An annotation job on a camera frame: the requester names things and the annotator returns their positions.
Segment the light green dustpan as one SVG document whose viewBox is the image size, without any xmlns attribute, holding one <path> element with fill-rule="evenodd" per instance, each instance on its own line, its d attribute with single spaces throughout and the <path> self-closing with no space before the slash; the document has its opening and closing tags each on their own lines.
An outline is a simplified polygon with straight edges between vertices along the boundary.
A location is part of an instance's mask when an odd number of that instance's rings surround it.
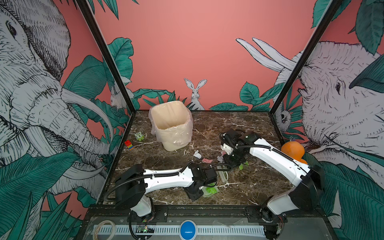
<svg viewBox="0 0 384 240">
<path fill-rule="evenodd" d="M 203 191 L 203 197 L 208 198 L 214 194 L 217 194 L 219 192 L 219 189 L 216 186 L 216 183 L 212 183 L 207 186 L 204 186 L 202 188 L 202 191 Z"/>
</svg>

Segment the beige trash bin with liner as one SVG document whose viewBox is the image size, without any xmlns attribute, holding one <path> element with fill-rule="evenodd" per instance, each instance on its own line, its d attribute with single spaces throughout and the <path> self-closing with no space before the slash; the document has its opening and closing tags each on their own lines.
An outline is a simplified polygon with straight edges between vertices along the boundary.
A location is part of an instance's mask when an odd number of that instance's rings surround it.
<svg viewBox="0 0 384 240">
<path fill-rule="evenodd" d="M 150 108 L 151 134 L 172 152 L 187 146 L 193 135 L 191 111 L 181 101 L 163 103 Z"/>
</svg>

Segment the light green hand brush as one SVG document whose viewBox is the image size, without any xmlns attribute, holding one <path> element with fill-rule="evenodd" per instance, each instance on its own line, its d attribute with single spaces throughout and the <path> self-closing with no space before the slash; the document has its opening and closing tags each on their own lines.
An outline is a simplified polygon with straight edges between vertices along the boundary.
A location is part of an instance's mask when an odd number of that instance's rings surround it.
<svg viewBox="0 0 384 240">
<path fill-rule="evenodd" d="M 216 167 L 216 173 L 220 176 L 221 182 L 223 184 L 226 184 L 229 180 L 229 174 L 227 171 L 219 171 L 222 169 L 225 169 L 225 167 L 224 166 L 217 166 Z"/>
</svg>

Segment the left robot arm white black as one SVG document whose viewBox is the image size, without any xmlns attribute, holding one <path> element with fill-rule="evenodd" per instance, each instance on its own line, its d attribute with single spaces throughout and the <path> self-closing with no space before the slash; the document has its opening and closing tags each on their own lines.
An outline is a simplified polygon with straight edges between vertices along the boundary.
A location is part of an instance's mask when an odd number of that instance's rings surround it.
<svg viewBox="0 0 384 240">
<path fill-rule="evenodd" d="M 156 216 L 153 200 L 146 194 L 169 188 L 183 188 L 191 201 L 204 195 L 202 188 L 218 180 L 214 167 L 202 167 L 189 162 L 174 170 L 148 170 L 142 164 L 134 165 L 121 174 L 115 185 L 104 195 L 105 202 L 113 202 L 117 210 L 131 210 L 142 222 Z"/>
</svg>

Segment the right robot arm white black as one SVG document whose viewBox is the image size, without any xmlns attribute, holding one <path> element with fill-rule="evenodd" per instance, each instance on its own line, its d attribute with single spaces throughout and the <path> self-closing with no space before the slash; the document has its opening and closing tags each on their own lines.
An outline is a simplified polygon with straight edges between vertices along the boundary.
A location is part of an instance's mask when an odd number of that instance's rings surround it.
<svg viewBox="0 0 384 240">
<path fill-rule="evenodd" d="M 293 185 L 289 191 L 269 198 L 262 205 L 260 213 L 265 221 L 293 210 L 309 212 L 319 204 L 325 191 L 325 172 L 320 166 L 310 167 L 295 160 L 252 131 L 229 129 L 220 133 L 219 139 L 221 149 L 226 152 L 226 164 L 238 167 L 249 154 L 270 165 Z"/>
</svg>

